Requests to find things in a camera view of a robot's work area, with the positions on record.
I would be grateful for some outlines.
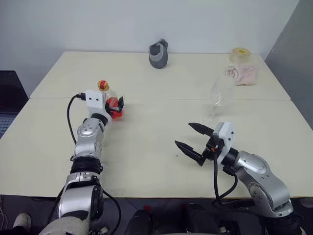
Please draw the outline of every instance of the white table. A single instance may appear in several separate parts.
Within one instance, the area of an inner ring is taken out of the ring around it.
[[[0,140],[0,192],[56,196],[69,174],[74,150],[66,119],[69,98],[30,99]],[[103,143],[102,186],[117,197],[214,197],[213,165],[185,156],[174,140],[202,152],[207,137],[189,122],[203,123],[206,100],[125,100],[125,114]],[[313,195],[313,133],[291,101],[234,100],[221,121],[235,128],[233,147],[262,156],[291,196]],[[87,116],[74,101],[73,129]],[[233,178],[219,172],[220,192]],[[229,197],[249,197],[239,183]]]
[[[228,57],[169,54],[168,65],[158,70],[147,53],[64,52],[30,97],[72,97],[107,80],[126,100],[210,99],[215,79],[230,65]],[[259,67],[258,83],[236,87],[233,99],[290,100],[259,55],[251,63]]]

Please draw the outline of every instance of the tape roll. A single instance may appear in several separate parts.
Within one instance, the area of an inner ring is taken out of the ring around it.
[[[251,51],[245,48],[236,47],[232,50],[229,60],[234,64],[247,63],[249,61]]]

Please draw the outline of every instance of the person's shoe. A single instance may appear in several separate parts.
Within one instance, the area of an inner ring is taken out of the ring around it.
[[[15,222],[13,224],[13,228],[17,226],[22,226],[26,231],[30,231],[31,227],[31,218],[26,213],[21,213],[16,217]]]

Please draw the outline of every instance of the laptop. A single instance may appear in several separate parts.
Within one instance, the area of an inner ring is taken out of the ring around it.
[[[0,70],[0,138],[27,101],[16,72]]]

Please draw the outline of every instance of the laptop keyboard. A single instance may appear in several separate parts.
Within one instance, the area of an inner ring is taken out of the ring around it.
[[[0,136],[5,133],[8,127],[13,122],[14,117],[0,117]]]

